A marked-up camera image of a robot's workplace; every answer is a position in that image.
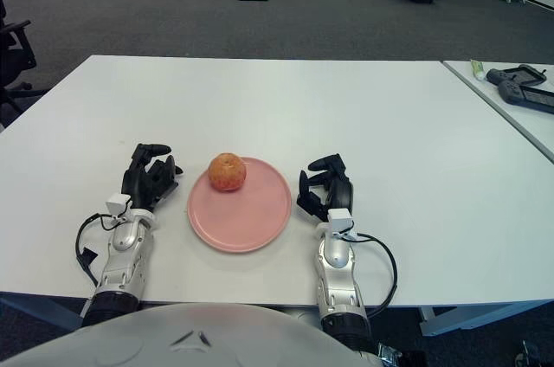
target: black cable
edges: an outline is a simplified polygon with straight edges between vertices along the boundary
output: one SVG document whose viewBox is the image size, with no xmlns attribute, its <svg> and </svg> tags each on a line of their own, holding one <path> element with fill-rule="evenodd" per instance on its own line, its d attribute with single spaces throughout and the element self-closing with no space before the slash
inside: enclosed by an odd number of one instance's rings
<svg viewBox="0 0 554 367">
<path fill-rule="evenodd" d="M 128 206 L 129 202 L 127 201 L 126 203 L 126 208 L 125 208 L 125 211 L 120 214 L 120 216 L 122 216 L 123 214 L 125 214 L 125 212 L 127 211 L 127 206 Z M 106 227 L 106 225 L 104 224 L 104 217 L 112 217 L 111 215 L 109 214 L 99 214 L 99 213 L 96 213 L 96 214 L 93 214 L 92 216 L 88 217 L 82 224 L 81 226 L 79 227 L 79 231 L 77 232 L 77 238 L 75 239 L 75 255 L 77 257 L 77 261 L 79 262 L 79 265 L 81 266 L 81 269 L 83 269 L 83 272 L 85 272 L 85 274 L 87 274 L 87 276 L 90 278 L 90 280 L 94 283 L 94 286 L 96 287 L 98 285 L 98 281 L 96 280 L 96 278 L 94 277 L 93 273 L 91 272 L 90 270 L 90 267 L 88 266 L 90 264 L 90 261 L 87 262 L 86 261 L 86 258 L 85 258 L 85 255 L 84 255 L 84 251 L 83 253 L 81 253 L 80 251 L 80 248 L 79 248 L 79 242 L 81 240 L 81 235 L 83 233 L 83 230 L 91 223 L 91 222 L 94 222 L 95 220 L 98 220 L 100 219 L 100 224 L 102 226 L 102 228 L 105 230 L 105 231 L 111 231 L 113 229 L 115 229 L 116 227 L 120 226 L 121 224 L 125 223 L 125 222 L 117 222 L 116 224 L 114 224 L 112 227 Z"/>
<path fill-rule="evenodd" d="M 387 252 L 387 255 L 389 256 L 389 259 L 390 259 L 390 264 L 392 265 L 392 274 L 393 274 L 392 287 L 390 288 L 389 294 L 387 295 L 387 297 L 383 301 L 383 303 L 380 306 L 378 306 L 377 308 L 375 308 L 374 310 L 367 313 L 367 318 L 369 319 L 369 318 L 375 317 L 376 315 L 378 315 L 379 313 L 384 311 L 387 308 L 387 306 L 389 306 L 389 303 L 392 301 L 392 297 L 395 295 L 396 288 L 398 287 L 398 285 L 397 285 L 398 284 L 398 270 L 396 268 L 395 256 L 393 256 L 392 252 L 390 251 L 390 249 L 387 247 L 386 244 L 384 244 L 382 241 L 380 241 L 376 237 L 373 237 L 372 235 L 365 235 L 364 233 L 358 233 L 358 235 L 360 237 L 365 237 L 365 240 L 348 240 L 348 239 L 345 239 L 345 238 L 342 238 L 342 240 L 347 241 L 349 243 L 366 243 L 366 242 L 369 242 L 369 241 L 374 241 L 379 246 L 381 246 L 384 249 L 385 252 Z"/>
<path fill-rule="evenodd" d="M 88 226 L 88 224 L 90 224 L 94 220 L 97 220 L 101 217 L 102 215 L 99 213 L 93 214 L 90 217 L 88 217 L 79 227 L 79 231 L 77 232 L 77 238 L 75 239 L 75 255 L 77 257 L 77 261 L 79 262 L 81 269 L 83 269 L 83 272 L 87 274 L 87 276 L 90 278 L 90 280 L 94 283 L 95 286 L 98 285 L 98 281 L 94 277 L 93 273 L 90 271 L 90 267 L 88 267 L 88 264 L 85 261 L 84 255 L 79 250 L 79 240 L 81 239 L 81 235 L 85 227 Z"/>
</svg>

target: red apple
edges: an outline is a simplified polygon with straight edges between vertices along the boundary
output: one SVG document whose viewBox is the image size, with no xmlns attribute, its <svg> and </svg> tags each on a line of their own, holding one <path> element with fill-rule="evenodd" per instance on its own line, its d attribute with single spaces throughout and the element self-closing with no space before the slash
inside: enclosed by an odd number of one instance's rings
<svg viewBox="0 0 554 367">
<path fill-rule="evenodd" d="M 234 153 L 220 153 L 209 164 L 208 178 L 216 190 L 237 190 L 246 179 L 246 165 Z"/>
</svg>

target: pink plate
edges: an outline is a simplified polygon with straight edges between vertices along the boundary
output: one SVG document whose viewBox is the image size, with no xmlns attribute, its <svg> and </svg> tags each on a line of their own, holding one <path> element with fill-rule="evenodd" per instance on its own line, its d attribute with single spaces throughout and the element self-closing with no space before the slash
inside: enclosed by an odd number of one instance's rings
<svg viewBox="0 0 554 367">
<path fill-rule="evenodd" d="M 205 171 L 189 195 L 187 210 L 196 234 L 225 252 L 250 252 L 277 237 L 291 215 L 291 191 L 285 178 L 270 164 L 243 158 L 244 185 L 221 192 Z"/>
</svg>

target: gray carpet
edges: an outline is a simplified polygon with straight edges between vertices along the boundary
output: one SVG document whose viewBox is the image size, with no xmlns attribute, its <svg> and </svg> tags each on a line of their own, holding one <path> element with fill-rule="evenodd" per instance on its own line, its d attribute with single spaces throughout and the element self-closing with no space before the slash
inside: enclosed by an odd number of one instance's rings
<svg viewBox="0 0 554 367">
<path fill-rule="evenodd" d="M 333 60 L 527 61 L 554 64 L 554 12 L 497 0 L 4 0 L 30 19 L 38 68 L 52 87 L 91 54 Z M 4 114 L 11 114 L 4 108 Z M 79 301 L 66 300 L 77 310 Z M 0 306 L 0 359 L 63 331 Z M 415 310 L 389 310 L 377 339 L 425 350 L 429 366 L 511 366 L 529 338 L 554 359 L 554 305 L 478 330 L 421 337 Z"/>
</svg>

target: office chair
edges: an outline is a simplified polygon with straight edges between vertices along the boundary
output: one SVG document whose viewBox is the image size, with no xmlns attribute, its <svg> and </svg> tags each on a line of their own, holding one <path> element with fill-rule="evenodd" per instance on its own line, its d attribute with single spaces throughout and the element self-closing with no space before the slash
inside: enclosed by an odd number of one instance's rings
<svg viewBox="0 0 554 367">
<path fill-rule="evenodd" d="M 36 67 L 36 60 L 24 30 L 31 24 L 31 21 L 5 24 L 3 19 L 6 17 L 6 8 L 3 6 L 3 0 L 0 0 L 0 16 L 0 81 L 2 82 L 0 87 L 0 124 L 2 124 L 1 115 L 4 103 L 21 114 L 23 109 L 17 105 L 14 99 L 42 96 L 48 90 L 31 90 L 33 87 L 25 82 L 10 89 L 6 88 L 16 80 L 22 71 Z M 20 48 L 12 48 L 17 45 L 14 35 L 19 41 Z"/>
</svg>

